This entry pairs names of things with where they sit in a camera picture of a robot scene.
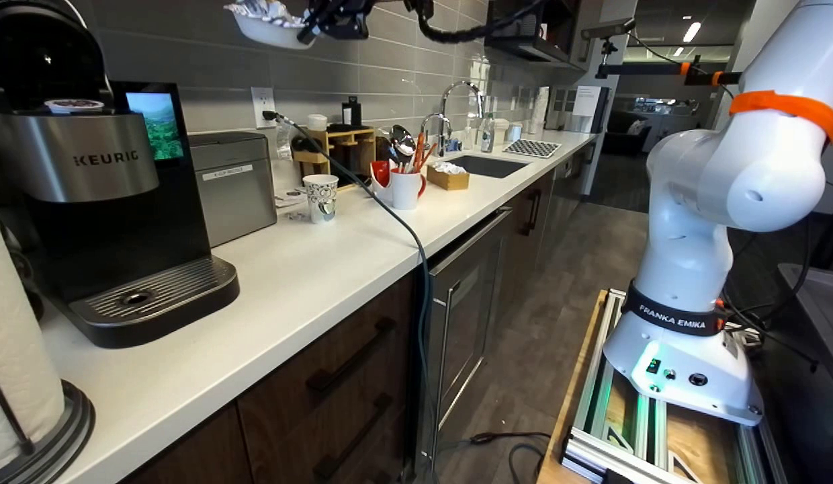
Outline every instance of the paper towel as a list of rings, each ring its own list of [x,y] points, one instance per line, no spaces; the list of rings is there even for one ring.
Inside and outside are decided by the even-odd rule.
[[[0,236],[0,388],[21,429],[42,440],[64,410],[58,377],[35,311],[21,291],[5,242]],[[0,409],[0,468],[19,455],[19,440]]]

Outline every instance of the bowl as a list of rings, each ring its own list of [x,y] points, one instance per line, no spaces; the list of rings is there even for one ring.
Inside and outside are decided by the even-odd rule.
[[[266,46],[278,46],[278,49],[294,49],[294,51],[306,51],[312,43],[302,43],[298,41],[298,31],[304,27],[281,27],[281,23],[270,23],[263,18],[251,18],[251,16],[243,16],[238,10],[231,10],[240,31],[257,43],[266,43]]]

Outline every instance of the keurig coffee maker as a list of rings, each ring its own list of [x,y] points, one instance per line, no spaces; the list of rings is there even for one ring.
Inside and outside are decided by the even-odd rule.
[[[172,84],[110,84],[64,3],[0,3],[0,225],[34,296],[95,343],[238,297],[212,257]]]

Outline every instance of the cabinet handle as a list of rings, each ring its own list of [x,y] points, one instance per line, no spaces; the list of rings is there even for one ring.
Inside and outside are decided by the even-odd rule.
[[[347,358],[339,369],[328,370],[320,369],[306,378],[306,388],[316,398],[328,398],[341,381],[347,381],[368,358],[376,347],[383,347],[383,342],[388,339],[388,332],[392,332],[396,322],[390,318],[383,318],[375,324],[375,339],[360,347],[353,358]]]
[[[375,424],[383,422],[383,417],[388,413],[388,409],[392,405],[390,396],[379,396],[375,398],[375,413],[371,418],[364,424],[364,429],[341,448],[339,457],[334,455],[322,455],[318,460],[318,464],[312,468],[318,482],[330,482],[336,475],[336,470],[355,455],[355,448],[360,448],[364,439],[375,429]]]
[[[541,205],[543,205],[543,190],[532,190],[531,221],[521,225],[521,236],[531,236],[535,232],[535,225],[541,223]]]

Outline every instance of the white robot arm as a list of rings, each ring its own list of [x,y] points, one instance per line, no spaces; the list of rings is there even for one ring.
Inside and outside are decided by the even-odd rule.
[[[809,214],[833,139],[833,0],[803,0],[743,77],[725,132],[660,141],[652,244],[606,358],[644,396],[755,424],[763,401],[717,297],[735,264],[725,229],[777,232]]]

